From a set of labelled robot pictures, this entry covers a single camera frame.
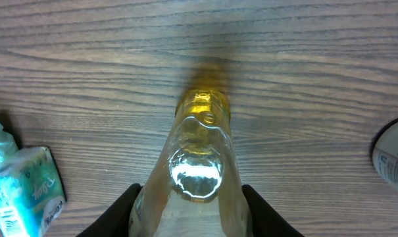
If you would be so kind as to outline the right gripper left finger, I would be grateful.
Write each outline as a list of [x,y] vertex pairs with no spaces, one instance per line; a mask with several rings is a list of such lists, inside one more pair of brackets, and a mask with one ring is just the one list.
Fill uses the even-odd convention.
[[94,223],[77,237],[129,237],[130,211],[141,185],[132,184]]

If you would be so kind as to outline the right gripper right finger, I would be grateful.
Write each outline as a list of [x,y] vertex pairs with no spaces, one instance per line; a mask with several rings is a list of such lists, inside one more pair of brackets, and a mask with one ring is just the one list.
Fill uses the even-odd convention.
[[304,237],[250,185],[242,186],[252,217],[254,237]]

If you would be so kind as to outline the yellow dish soap bottle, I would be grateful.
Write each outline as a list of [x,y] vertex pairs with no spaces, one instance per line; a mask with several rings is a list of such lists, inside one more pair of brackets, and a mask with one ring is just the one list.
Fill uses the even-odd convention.
[[226,96],[189,90],[130,213],[130,236],[251,236]]

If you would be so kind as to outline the small teal white box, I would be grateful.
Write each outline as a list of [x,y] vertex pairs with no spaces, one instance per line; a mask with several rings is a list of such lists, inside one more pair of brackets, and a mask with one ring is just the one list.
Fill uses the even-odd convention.
[[0,163],[0,230],[4,237],[45,236],[66,196],[48,147],[24,148]]

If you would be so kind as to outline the green lid jar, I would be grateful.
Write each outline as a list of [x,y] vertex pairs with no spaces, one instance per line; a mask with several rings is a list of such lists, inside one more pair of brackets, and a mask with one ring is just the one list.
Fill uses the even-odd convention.
[[378,174],[398,191],[398,118],[379,131],[371,156]]

